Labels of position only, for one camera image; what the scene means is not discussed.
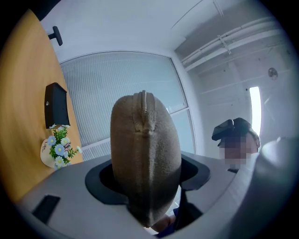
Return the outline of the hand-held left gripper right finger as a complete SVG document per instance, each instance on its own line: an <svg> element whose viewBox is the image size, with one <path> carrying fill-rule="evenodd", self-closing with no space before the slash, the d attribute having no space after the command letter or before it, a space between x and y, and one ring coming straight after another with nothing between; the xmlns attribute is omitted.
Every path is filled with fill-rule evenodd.
<svg viewBox="0 0 299 239"><path fill-rule="evenodd" d="M236 204L227 198L235 174L220 160L183 151L174 237L229 237Z"/></svg>

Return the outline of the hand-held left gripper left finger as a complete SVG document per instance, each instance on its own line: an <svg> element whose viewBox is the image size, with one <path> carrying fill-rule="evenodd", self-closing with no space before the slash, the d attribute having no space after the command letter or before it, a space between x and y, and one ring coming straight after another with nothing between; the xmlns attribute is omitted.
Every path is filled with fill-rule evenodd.
<svg viewBox="0 0 299 239"><path fill-rule="evenodd" d="M150 239L125 205L103 204L85 186L88 171L110 158L105 155L53 171L18 201L19 212L47 238ZM60 198L48 224L32 214L46 195Z"/></svg>

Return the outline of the brown felt pouch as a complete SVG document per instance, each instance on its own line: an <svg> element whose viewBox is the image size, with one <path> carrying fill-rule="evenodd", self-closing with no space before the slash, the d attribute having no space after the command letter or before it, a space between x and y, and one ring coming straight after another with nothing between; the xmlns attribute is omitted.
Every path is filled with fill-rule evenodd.
<svg viewBox="0 0 299 239"><path fill-rule="evenodd" d="M114 178L128 210L144 227L171 206L181 174L178 133L163 103L141 91L118 99L110 124Z"/></svg>

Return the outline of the person's navy printed shirt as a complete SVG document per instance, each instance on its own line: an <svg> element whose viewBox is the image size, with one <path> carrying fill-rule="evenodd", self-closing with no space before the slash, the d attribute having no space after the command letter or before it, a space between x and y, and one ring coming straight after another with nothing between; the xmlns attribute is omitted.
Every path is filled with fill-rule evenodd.
<svg viewBox="0 0 299 239"><path fill-rule="evenodd" d="M177 218L178 210L179 210L179 208L175 208L173 210L173 213L174 213L173 216L175 218ZM174 232L175 232L175 220L173 223L171 223L169 226L167 226L162 232L159 232L158 234L156 234L156 237L163 238L163 237L173 234Z"/></svg>

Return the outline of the artificial flowers in white pot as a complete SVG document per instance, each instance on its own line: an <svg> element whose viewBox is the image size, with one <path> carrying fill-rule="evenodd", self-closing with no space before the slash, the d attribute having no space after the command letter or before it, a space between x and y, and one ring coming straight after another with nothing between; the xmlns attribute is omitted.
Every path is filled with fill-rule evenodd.
<svg viewBox="0 0 299 239"><path fill-rule="evenodd" d="M55 170L71 165L71 159L82 153L80 146L73 148L68 137L70 125L56 125L49 127L52 131L41 145L40 158L44 165Z"/></svg>

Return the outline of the bright ceiling light panel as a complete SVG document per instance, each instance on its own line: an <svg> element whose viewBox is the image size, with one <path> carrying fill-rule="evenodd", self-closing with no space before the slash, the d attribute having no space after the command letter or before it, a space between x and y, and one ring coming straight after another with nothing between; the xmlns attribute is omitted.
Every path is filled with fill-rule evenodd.
<svg viewBox="0 0 299 239"><path fill-rule="evenodd" d="M250 100L252 111L252 129L256 134L260 135L261 121L262 121L262 109L261 109L261 96L259 87L250 87Z"/></svg>

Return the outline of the black rectangular box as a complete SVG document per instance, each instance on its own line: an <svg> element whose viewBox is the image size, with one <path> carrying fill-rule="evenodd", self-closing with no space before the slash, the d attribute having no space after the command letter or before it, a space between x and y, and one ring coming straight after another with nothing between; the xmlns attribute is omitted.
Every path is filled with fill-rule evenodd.
<svg viewBox="0 0 299 239"><path fill-rule="evenodd" d="M46 86L44 99L46 128L52 125L70 125L67 109L67 91L58 83Z"/></svg>

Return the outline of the white ceiling pipes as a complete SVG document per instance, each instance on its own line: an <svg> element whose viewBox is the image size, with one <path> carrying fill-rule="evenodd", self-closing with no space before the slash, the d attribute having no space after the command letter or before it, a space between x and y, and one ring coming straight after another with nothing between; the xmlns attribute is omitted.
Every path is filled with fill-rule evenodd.
<svg viewBox="0 0 299 239"><path fill-rule="evenodd" d="M190 71L221 54L231 54L232 50L238 47L284 33L285 31L273 17L260 18L218 35L183 58L181 63L186 71Z"/></svg>

